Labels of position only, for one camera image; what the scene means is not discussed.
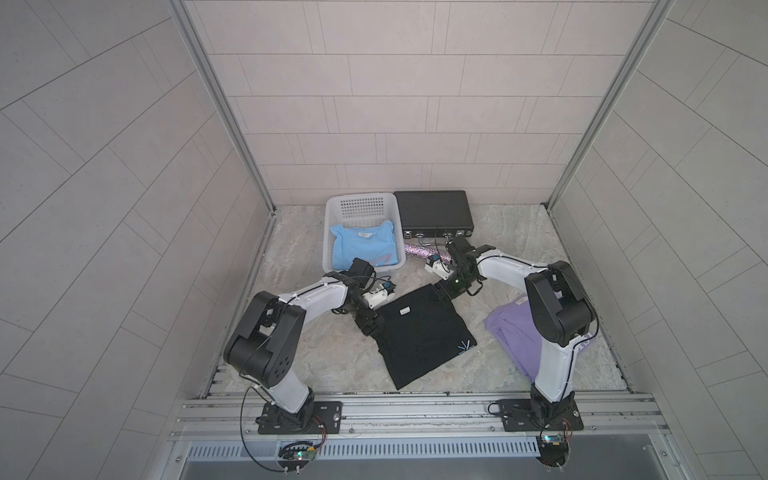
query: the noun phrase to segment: black t-shirt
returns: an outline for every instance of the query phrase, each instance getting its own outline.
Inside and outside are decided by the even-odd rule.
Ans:
[[[405,308],[410,311],[401,314]],[[384,327],[371,336],[398,390],[477,345],[453,303],[441,298],[434,285],[424,285],[376,312]]]

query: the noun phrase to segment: light blue t-shirt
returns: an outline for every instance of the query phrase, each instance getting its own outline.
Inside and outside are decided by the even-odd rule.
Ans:
[[[331,233],[336,235],[333,242],[333,269],[347,270],[355,258],[373,266],[397,264],[394,229],[391,220],[384,220],[378,227],[371,228],[344,228],[341,225],[330,227]]]

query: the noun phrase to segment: white plastic basket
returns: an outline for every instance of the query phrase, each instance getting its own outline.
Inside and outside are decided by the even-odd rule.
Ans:
[[[398,263],[374,267],[378,276],[397,270],[406,264],[406,242],[402,238],[397,198],[392,194],[353,194],[328,200],[326,231],[323,234],[323,271],[333,271],[333,241],[336,236],[330,233],[330,227],[341,223],[346,228],[370,228],[381,225],[384,220],[391,220],[395,226]]]

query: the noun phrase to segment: cable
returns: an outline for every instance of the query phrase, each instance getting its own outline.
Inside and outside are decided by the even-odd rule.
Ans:
[[[258,461],[258,460],[256,460],[256,459],[253,457],[253,455],[251,455],[251,454],[250,454],[250,450],[248,449],[248,445],[246,445],[246,443],[245,443],[245,436],[243,435],[243,407],[245,406],[245,398],[248,396],[248,390],[250,390],[250,389],[254,389],[254,390],[256,390],[256,389],[255,389],[253,386],[249,386],[249,387],[248,387],[248,388],[245,390],[245,395],[243,395],[243,401],[242,401],[242,403],[240,404],[240,441],[242,441],[242,442],[243,442],[243,448],[245,449],[245,452],[248,454],[248,456],[250,457],[250,459],[251,459],[251,460],[253,460],[253,462],[254,462],[256,465],[260,466],[260,467],[261,467],[261,468],[263,468],[264,470],[267,470],[268,472],[274,472],[274,473],[283,473],[283,470],[275,470],[274,468],[269,468],[269,467],[266,467],[266,466],[264,466],[264,465],[261,465],[261,464],[259,463],[259,461]]]

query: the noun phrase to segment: sparkly pink cylinder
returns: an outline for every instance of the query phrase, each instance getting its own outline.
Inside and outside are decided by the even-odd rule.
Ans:
[[[434,248],[406,243],[406,253],[415,257],[430,258],[435,253],[438,253],[438,251]],[[440,258],[445,264],[451,263],[451,256],[444,250],[440,250]]]

